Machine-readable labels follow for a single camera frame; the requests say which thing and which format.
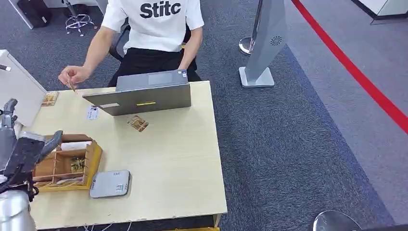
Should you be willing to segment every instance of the vent grille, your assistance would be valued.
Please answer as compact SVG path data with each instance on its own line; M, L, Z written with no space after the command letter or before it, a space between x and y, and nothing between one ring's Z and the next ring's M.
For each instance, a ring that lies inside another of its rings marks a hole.
M279 44L281 44L283 41L283 38L281 36L274 36L271 40L270 40L270 45L271 46L278 46Z

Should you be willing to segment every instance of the laptop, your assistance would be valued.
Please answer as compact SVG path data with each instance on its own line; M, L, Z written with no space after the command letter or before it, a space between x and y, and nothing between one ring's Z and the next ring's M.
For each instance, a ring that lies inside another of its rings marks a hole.
M120 76L116 91L82 97L112 116L191 106L186 70Z

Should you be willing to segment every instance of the cardboard box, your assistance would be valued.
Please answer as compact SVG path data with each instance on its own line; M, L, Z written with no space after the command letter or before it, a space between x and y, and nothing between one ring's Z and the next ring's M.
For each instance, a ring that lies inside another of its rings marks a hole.
M62 143L79 141L90 141L90 145L85 149L62 151L60 144L33 170L34 185L41 192L90 189L92 178L98 171L102 148L84 134L62 135Z

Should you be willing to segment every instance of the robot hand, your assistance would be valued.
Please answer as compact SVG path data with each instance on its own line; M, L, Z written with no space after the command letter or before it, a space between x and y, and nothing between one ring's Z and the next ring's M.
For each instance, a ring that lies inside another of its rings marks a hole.
M44 136L23 131L17 139L14 131L17 103L10 99L0 111L0 193L22 190L32 201L38 190L33 186L31 171L61 142L63 132L57 131L45 141Z
M0 110L0 231L35 231L29 213L29 202L38 194L32 169L61 142L62 131L48 141L25 131L17 139L16 105L17 100L10 99Z

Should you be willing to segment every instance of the dark blue carpet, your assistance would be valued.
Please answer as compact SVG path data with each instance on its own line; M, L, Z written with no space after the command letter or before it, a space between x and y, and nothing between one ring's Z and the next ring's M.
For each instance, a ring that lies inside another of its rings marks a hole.
M277 85L243 89L238 67L246 57L238 41L251 33L255 0L202 0L206 22L199 74L211 81L228 214L224 231L306 231L315 215L336 209L363 228L393 219L370 185L292 52L285 47L271 65ZM91 14L101 21L97 11ZM64 34L63 17L30 31L9 5L0 6L0 47L8 49L48 90L68 64L81 64L93 35ZM82 88L105 86L118 62L108 57ZM211 218L138 222L131 230L205 227ZM109 230L127 229L127 224ZM100 231L104 226L95 227Z

